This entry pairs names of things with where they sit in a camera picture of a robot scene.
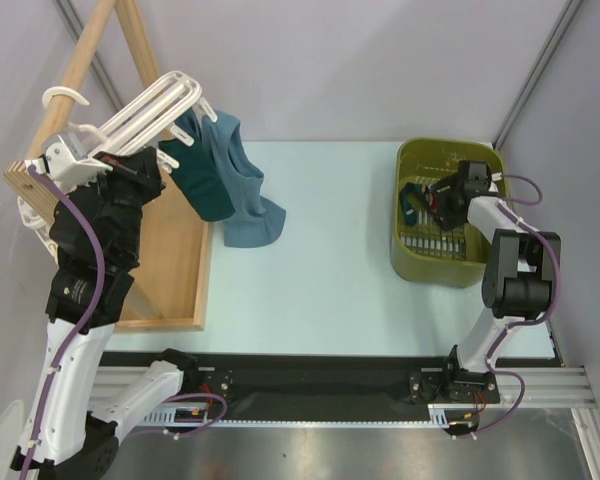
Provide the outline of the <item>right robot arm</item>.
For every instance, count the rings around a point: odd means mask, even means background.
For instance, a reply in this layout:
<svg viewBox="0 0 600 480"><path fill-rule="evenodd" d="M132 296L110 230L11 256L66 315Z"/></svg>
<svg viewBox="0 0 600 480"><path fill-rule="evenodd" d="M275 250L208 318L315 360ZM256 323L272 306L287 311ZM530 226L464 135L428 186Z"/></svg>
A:
<svg viewBox="0 0 600 480"><path fill-rule="evenodd" d="M497 358L513 335L551 316L561 288L561 239L511 210L484 161L462 160L456 173L426 193L442 230L468 224L490 244L481 284L484 310L445 359L436 393L452 402L469 402L497 387Z"/></svg>

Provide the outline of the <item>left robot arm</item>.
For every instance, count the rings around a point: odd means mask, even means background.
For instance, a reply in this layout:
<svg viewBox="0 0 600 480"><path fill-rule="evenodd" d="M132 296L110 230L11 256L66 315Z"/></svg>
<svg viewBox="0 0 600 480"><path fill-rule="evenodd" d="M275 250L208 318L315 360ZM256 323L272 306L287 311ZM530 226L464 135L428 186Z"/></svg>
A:
<svg viewBox="0 0 600 480"><path fill-rule="evenodd" d="M49 317L44 369L11 463L22 478L99 479L120 444L157 405L188 400L200 388L193 356L162 352L149 370L108 404L88 403L96 371L139 265L145 204L165 185L156 151L130 156L101 152L105 167L94 181L63 193L50 179L33 177L58 199L50 237L58 270L46 306Z"/></svg>

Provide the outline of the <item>dark green sock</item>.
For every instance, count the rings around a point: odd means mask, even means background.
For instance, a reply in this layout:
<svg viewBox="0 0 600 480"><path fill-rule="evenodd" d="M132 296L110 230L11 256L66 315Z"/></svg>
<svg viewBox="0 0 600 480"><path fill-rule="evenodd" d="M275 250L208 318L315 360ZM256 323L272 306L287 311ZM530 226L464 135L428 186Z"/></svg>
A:
<svg viewBox="0 0 600 480"><path fill-rule="evenodd" d="M195 113L188 110L175 121L175 125L188 134L194 143L188 146L177 138L158 143L162 152L179 163L170 173L172 180L205 222L230 218L235 208L210 150L202 142L201 127Z"/></svg>

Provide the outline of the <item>blue sock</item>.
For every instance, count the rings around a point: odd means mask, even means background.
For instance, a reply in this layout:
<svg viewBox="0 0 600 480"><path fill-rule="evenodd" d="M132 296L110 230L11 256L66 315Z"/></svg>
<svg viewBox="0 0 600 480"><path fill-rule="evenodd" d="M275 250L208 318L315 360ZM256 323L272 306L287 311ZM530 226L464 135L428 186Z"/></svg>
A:
<svg viewBox="0 0 600 480"><path fill-rule="evenodd" d="M216 121L202 119L201 133L234 207L234 214L223 222L224 245L268 246L281 236L286 210L261 194L264 173L244 150L240 120L220 110L216 116Z"/></svg>

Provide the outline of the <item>white plastic clip hanger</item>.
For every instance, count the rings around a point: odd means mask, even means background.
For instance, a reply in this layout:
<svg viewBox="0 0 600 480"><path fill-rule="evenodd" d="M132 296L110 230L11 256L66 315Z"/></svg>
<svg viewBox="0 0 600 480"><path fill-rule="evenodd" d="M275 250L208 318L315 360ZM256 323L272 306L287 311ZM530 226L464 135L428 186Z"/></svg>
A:
<svg viewBox="0 0 600 480"><path fill-rule="evenodd" d="M44 217L21 197L23 224L36 231L58 264L106 261L129 270L139 264L143 208L161 196L168 173L205 222L235 212L202 136L188 122L217 122L199 83L173 71L100 127L71 124L44 137L42 151L21 162L20 186L53 196Z"/></svg>

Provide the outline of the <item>green sock with reindeer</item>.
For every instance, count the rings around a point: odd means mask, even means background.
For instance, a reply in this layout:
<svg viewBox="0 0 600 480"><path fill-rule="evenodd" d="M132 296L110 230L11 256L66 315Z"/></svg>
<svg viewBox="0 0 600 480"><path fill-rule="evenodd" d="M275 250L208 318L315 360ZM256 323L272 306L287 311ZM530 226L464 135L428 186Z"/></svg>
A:
<svg viewBox="0 0 600 480"><path fill-rule="evenodd" d="M407 182L398 194L403 222L415 226L420 211L437 213L437 201L431 188L426 184Z"/></svg>

